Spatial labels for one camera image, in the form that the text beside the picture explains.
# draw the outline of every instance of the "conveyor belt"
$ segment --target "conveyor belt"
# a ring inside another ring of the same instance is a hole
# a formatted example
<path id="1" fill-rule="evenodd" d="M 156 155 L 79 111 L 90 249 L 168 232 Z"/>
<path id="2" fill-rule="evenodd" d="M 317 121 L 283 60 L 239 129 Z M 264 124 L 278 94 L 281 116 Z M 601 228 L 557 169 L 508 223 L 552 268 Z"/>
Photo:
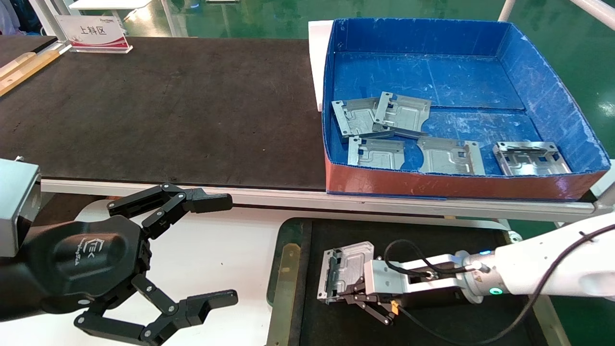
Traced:
<path id="1" fill-rule="evenodd" d="M 56 179 L 324 190 L 307 40 L 129 41 L 0 99 L 0 157 Z"/>

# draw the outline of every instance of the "white table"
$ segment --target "white table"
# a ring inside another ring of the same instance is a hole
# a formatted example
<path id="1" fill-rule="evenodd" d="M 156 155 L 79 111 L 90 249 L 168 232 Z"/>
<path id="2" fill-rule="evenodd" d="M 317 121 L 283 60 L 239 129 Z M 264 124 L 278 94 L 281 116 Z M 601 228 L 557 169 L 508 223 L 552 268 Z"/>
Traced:
<path id="1" fill-rule="evenodd" d="M 119 26 L 126 34 L 122 18 L 117 10 L 142 9 L 149 5 L 150 2 L 152 0 L 77 0 L 68 7 L 72 10 L 111 10 L 113 17 L 117 18 Z"/>
<path id="2" fill-rule="evenodd" d="M 87 206 L 81 221 L 108 217 L 108 201 Z M 140 223 L 146 215 L 133 220 Z M 370 220 L 383 222 L 500 228 L 492 221 L 451 220 L 331 212 L 234 208 L 210 214 L 188 214 L 160 238 L 151 242 L 153 256 L 148 278 L 179 301 L 187 296 L 235 289 L 239 303 L 212 310 L 202 326 L 179 330 L 165 346 L 263 346 L 267 341 L 271 308 L 266 291 L 277 232 L 293 217 Z M 73 326 L 81 312 L 39 315 L 0 323 L 2 345 L 120 346 L 119 342 L 91 337 Z M 140 294 L 134 294 L 105 316 L 148 324 L 159 312 Z"/>

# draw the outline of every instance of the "label placard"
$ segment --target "label placard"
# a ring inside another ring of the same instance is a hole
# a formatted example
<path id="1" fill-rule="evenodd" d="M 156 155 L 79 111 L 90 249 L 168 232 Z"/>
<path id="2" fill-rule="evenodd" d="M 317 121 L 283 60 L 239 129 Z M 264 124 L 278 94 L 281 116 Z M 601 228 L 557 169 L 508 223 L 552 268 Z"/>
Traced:
<path id="1" fill-rule="evenodd" d="M 132 49 L 116 17 L 57 15 L 55 18 L 77 52 L 127 53 Z"/>

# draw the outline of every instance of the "sheet metal part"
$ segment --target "sheet metal part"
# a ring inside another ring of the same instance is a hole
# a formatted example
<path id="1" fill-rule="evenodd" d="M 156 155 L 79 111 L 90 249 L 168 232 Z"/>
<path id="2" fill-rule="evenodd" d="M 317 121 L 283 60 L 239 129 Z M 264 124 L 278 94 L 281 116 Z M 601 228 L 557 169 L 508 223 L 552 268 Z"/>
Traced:
<path id="1" fill-rule="evenodd" d="M 504 175 L 551 175 L 570 173 L 553 142 L 498 142 L 493 153 Z"/>
<path id="2" fill-rule="evenodd" d="M 421 136 L 417 144 L 423 152 L 419 172 L 485 175 L 478 142 Z"/>
<path id="3" fill-rule="evenodd" d="M 374 113 L 378 106 L 377 97 L 348 101 L 333 101 L 333 111 L 338 122 L 343 142 L 351 136 L 389 138 L 394 135 L 387 126 L 374 127 Z"/>
<path id="4" fill-rule="evenodd" d="M 418 139 L 427 135 L 421 126 L 429 119 L 430 100 L 417 99 L 384 91 L 373 114 L 375 129 L 388 127 L 396 135 Z"/>
<path id="5" fill-rule="evenodd" d="M 348 164 L 351 166 L 401 169 L 405 157 L 399 140 L 361 139 L 348 141 Z"/>
<path id="6" fill-rule="evenodd" d="M 363 277 L 363 265 L 373 257 L 374 245 L 369 241 L 325 251 L 317 298 L 325 303 L 344 300 L 339 294 Z"/>

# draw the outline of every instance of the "white pole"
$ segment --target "white pole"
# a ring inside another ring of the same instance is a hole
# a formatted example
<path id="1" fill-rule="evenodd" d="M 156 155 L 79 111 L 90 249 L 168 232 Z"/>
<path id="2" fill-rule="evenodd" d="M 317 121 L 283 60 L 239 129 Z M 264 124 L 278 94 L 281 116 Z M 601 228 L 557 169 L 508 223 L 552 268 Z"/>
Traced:
<path id="1" fill-rule="evenodd" d="M 171 15 L 171 10 L 169 9 L 169 4 L 167 0 L 160 0 L 162 3 L 162 9 L 164 9 L 164 15 L 167 17 L 167 22 L 169 22 L 169 29 L 171 30 L 171 37 L 178 37 L 177 30 L 175 29 L 175 23 L 173 23 L 173 16 Z"/>
<path id="2" fill-rule="evenodd" d="M 597 20 L 615 30 L 615 9 L 600 0 L 570 0 Z"/>
<path id="3" fill-rule="evenodd" d="M 515 5 L 515 0 L 506 0 L 504 6 L 502 7 L 502 12 L 500 12 L 500 17 L 498 18 L 498 22 L 506 22 L 508 21 L 508 17 L 510 17 L 510 13 L 512 12 L 512 7 Z"/>

